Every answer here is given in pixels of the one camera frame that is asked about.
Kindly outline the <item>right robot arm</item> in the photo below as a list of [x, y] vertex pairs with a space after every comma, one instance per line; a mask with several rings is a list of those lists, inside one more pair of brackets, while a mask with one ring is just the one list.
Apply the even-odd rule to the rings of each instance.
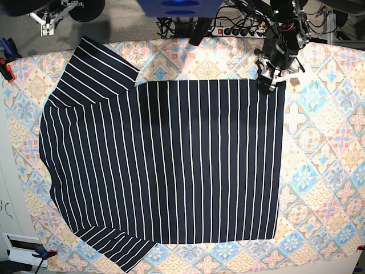
[[40, 35], [53, 35], [59, 22], [69, 15], [77, 22], [90, 22], [104, 10], [105, 0], [4, 0], [1, 13], [10, 17], [28, 15], [40, 24]]

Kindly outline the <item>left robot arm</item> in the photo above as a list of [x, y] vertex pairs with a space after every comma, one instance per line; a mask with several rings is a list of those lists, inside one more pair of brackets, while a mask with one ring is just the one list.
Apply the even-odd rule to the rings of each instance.
[[311, 31], [303, 9], [306, 1], [270, 1], [278, 39], [266, 53], [255, 49], [258, 66], [258, 91], [269, 95], [277, 86], [305, 72], [297, 59], [299, 51], [309, 43]]

